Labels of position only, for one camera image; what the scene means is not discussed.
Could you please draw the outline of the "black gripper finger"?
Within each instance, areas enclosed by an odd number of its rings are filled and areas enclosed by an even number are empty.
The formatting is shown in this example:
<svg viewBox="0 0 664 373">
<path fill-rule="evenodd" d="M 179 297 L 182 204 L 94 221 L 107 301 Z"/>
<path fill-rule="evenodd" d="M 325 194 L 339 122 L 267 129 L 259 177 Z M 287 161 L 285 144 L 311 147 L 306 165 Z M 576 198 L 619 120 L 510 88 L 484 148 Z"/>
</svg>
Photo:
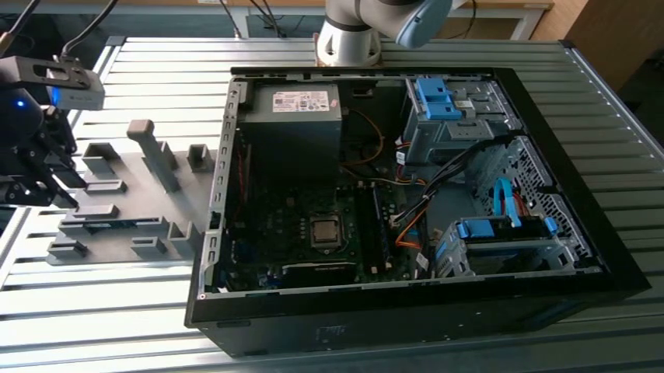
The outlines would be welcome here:
<svg viewBox="0 0 664 373">
<path fill-rule="evenodd" d="M 48 149 L 45 164 L 67 187 L 80 189 L 86 181 L 76 172 L 72 155 L 78 150 L 67 115 L 56 106 L 41 106 L 40 143 Z"/>
<path fill-rule="evenodd" d="M 75 208 L 78 201 L 53 178 L 1 176 L 1 205 Z"/>
</svg>

